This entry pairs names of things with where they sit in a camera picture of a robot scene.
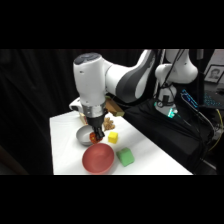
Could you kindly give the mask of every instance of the table surface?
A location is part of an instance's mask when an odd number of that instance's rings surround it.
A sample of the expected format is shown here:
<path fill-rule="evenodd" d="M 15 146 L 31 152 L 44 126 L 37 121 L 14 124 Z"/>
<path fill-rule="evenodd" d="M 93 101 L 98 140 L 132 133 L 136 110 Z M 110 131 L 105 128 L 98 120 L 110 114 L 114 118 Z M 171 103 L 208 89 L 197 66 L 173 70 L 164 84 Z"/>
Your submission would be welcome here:
<path fill-rule="evenodd" d="M 113 117 L 119 134 L 117 144 L 108 142 L 110 131 L 101 143 L 108 144 L 114 152 L 131 149 L 135 162 L 123 167 L 115 154 L 115 161 L 108 175 L 192 175 L 168 154 L 142 135 L 122 117 Z M 79 113 L 71 112 L 50 119 L 53 167 L 55 175 L 88 175 L 82 165 L 82 157 L 88 147 L 76 139 L 77 131 L 83 126 Z"/>

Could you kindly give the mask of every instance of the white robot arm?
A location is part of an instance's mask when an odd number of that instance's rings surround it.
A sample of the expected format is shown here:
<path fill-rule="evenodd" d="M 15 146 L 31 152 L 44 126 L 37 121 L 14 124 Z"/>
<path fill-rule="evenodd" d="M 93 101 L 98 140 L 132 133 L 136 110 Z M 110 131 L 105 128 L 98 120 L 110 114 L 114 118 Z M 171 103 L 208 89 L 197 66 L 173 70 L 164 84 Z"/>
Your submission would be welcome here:
<path fill-rule="evenodd" d="M 84 54 L 74 61 L 74 74 L 80 99 L 70 104 L 72 110 L 85 114 L 97 139 L 104 137 L 105 94 L 112 93 L 125 103 L 139 99 L 145 91 L 155 53 L 145 50 L 131 68 L 112 64 L 96 53 Z"/>
<path fill-rule="evenodd" d="M 156 109 L 173 118 L 177 113 L 174 104 L 177 91 L 172 83 L 193 82 L 198 75 L 198 69 L 190 61 L 189 49 L 167 49 L 166 58 L 172 64 L 163 64 L 156 69 L 156 78 L 160 85 Z"/>

